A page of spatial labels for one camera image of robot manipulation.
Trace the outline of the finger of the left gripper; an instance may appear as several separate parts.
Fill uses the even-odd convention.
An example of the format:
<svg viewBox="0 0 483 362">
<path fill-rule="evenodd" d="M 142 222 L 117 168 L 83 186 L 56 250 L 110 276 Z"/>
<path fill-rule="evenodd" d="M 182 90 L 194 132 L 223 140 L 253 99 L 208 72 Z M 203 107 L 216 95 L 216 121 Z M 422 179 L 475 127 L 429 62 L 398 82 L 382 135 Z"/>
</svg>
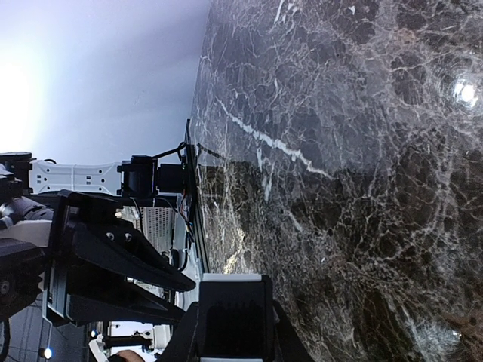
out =
<svg viewBox="0 0 483 362">
<path fill-rule="evenodd" d="M 136 284 L 122 281 L 67 294 L 66 317 L 73 322 L 135 321 L 178 324 L 185 311 Z"/>
<path fill-rule="evenodd" d="M 129 225 L 72 225 L 72 251 L 97 267 L 125 277 L 177 291 L 190 291 L 195 282 L 166 262 L 147 239 Z"/>
</svg>

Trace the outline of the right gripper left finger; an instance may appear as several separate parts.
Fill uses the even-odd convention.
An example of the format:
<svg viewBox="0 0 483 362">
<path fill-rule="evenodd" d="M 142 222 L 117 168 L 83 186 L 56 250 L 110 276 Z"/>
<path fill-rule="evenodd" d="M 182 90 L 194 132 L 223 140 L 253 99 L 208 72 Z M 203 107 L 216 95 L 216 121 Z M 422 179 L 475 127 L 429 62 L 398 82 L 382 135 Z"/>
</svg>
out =
<svg viewBox="0 0 483 362">
<path fill-rule="evenodd" d="M 158 362 L 199 361 L 196 353 L 197 326 L 198 302 L 194 302 L 186 311 Z"/>
</svg>

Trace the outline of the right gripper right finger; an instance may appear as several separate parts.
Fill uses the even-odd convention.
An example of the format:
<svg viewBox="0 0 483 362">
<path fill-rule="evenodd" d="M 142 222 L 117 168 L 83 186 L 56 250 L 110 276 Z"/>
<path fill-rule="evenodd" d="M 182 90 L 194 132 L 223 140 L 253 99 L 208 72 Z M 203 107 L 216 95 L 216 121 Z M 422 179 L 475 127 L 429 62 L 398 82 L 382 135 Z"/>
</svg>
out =
<svg viewBox="0 0 483 362">
<path fill-rule="evenodd" d="M 281 304 L 275 300 L 273 307 L 278 317 L 275 322 L 275 361 L 314 362 Z"/>
</svg>

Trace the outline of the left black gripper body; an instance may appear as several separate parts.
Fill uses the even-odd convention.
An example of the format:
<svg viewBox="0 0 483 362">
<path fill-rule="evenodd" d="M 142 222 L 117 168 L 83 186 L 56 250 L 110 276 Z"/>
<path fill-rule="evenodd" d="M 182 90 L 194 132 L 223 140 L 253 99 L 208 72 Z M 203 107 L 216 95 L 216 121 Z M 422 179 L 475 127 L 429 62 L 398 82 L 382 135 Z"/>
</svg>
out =
<svg viewBox="0 0 483 362">
<path fill-rule="evenodd" d="M 72 251 L 72 225 L 83 223 L 129 225 L 131 222 L 116 216 L 118 205 L 105 198 L 78 192 L 61 191 L 52 219 L 48 255 L 51 258 L 45 272 L 42 312 L 56 325 L 73 323 L 66 317 L 68 293 L 85 289 L 110 287 L 127 281 L 129 277 L 117 275 L 79 259 Z"/>
</svg>

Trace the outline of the white remote control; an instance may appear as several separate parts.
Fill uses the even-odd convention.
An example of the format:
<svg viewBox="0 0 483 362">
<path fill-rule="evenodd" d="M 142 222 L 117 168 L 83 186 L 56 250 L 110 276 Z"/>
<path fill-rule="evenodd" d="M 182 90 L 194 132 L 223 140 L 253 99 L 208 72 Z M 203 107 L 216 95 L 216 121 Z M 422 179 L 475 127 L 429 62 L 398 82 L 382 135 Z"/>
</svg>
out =
<svg viewBox="0 0 483 362">
<path fill-rule="evenodd" d="M 261 274 L 203 274 L 198 294 L 200 361 L 273 361 L 272 281 Z"/>
</svg>

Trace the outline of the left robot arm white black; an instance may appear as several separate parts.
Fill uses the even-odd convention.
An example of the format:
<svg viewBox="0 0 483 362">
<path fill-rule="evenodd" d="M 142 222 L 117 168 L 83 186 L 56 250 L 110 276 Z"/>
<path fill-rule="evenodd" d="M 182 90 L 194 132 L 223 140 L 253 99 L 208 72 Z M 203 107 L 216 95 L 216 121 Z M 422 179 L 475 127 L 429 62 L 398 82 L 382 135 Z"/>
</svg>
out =
<svg viewBox="0 0 483 362">
<path fill-rule="evenodd" d="M 144 234 L 117 217 L 126 205 L 172 207 L 183 165 L 135 155 L 83 166 L 28 152 L 1 156 L 1 319 L 43 298 L 53 324 L 137 321 L 178 324 L 183 310 L 143 289 L 186 292 L 195 282 Z"/>
</svg>

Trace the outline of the person's hand in background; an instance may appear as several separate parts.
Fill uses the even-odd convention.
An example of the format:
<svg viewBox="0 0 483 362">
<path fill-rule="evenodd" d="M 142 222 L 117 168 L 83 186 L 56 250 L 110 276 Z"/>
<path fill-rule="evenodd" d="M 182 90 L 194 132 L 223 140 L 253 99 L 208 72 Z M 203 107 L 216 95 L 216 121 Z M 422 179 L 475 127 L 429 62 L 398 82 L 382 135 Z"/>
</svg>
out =
<svg viewBox="0 0 483 362">
<path fill-rule="evenodd" d="M 144 362 L 144 358 L 132 350 L 121 350 L 112 355 L 109 360 L 125 362 Z"/>
</svg>

